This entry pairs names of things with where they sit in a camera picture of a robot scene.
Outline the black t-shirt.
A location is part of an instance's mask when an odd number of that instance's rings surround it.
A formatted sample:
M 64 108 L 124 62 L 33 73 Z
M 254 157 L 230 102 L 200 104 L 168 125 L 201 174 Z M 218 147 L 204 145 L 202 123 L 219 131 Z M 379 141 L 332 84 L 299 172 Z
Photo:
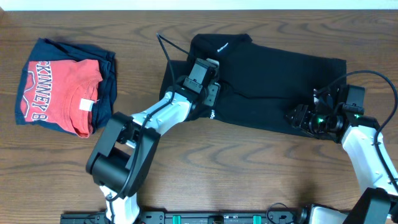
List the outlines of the black t-shirt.
M 264 47 L 247 34 L 198 34 L 190 54 L 219 61 L 220 93 L 213 107 L 201 106 L 187 121 L 210 118 L 224 123 L 304 136 L 285 115 L 313 104 L 313 91 L 346 80 L 346 61 Z

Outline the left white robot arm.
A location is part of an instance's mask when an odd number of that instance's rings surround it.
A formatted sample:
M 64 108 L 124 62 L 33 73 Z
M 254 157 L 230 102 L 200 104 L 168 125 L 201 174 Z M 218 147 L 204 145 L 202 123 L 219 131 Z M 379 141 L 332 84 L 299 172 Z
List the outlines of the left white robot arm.
M 106 200 L 106 223 L 134 223 L 139 216 L 137 192 L 149 172 L 160 138 L 185 121 L 200 106 L 213 106 L 220 92 L 214 83 L 201 93 L 178 86 L 143 112 L 117 112 L 105 126 L 86 171 L 99 185 Z

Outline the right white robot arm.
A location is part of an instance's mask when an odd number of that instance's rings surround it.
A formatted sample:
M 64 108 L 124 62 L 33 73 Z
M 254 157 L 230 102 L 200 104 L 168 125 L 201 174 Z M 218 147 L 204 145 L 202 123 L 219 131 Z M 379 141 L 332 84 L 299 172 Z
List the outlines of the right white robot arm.
M 397 223 L 397 171 L 376 119 L 346 103 L 338 103 L 330 110 L 298 105 L 285 117 L 293 128 L 313 138 L 341 144 L 361 189 L 359 200 L 349 212 L 312 205 L 307 223 Z

